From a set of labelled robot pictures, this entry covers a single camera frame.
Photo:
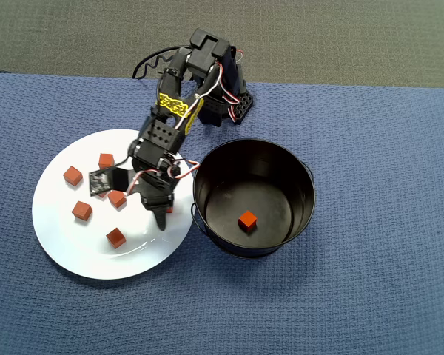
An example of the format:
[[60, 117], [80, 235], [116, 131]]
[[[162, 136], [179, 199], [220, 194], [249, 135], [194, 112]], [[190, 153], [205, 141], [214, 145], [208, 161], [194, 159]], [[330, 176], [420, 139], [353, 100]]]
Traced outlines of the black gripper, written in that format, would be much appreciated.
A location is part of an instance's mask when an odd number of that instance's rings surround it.
[[128, 195], [139, 194], [145, 209], [153, 213], [157, 227], [165, 231], [167, 214], [173, 210], [175, 188], [192, 174], [192, 161], [179, 155], [165, 155], [152, 166], [134, 158], [132, 167], [135, 173], [129, 180]]

